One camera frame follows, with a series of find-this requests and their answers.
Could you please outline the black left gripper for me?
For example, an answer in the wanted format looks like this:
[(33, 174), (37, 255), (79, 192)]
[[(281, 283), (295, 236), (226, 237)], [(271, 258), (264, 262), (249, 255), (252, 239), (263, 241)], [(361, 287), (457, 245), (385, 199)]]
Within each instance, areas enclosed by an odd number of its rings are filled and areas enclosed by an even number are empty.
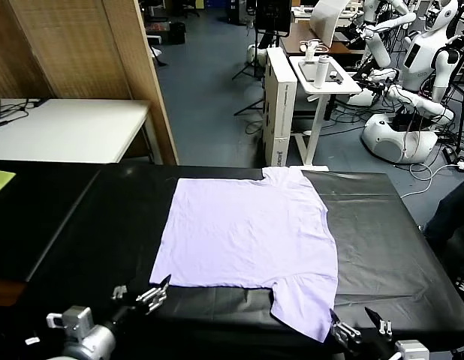
[[(167, 289), (170, 279), (171, 275), (169, 274), (161, 283), (136, 297), (136, 302), (133, 304), (117, 305), (111, 315), (105, 320), (104, 327), (108, 328), (110, 331), (123, 331), (127, 326), (144, 316), (146, 312), (153, 312), (161, 307), (167, 298)], [(115, 286), (111, 299), (123, 299), (126, 293), (126, 285)]]

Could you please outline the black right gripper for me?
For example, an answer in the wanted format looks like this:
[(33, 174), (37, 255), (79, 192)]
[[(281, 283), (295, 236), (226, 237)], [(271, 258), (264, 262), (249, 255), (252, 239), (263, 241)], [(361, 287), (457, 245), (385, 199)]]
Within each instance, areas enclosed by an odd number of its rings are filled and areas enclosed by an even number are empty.
[(331, 335), (345, 348), (346, 359), (394, 359), (397, 351), (393, 337), (388, 336), (392, 334), (392, 322), (369, 307), (364, 309), (379, 334), (385, 336), (362, 337), (359, 330), (341, 321), (330, 309)]

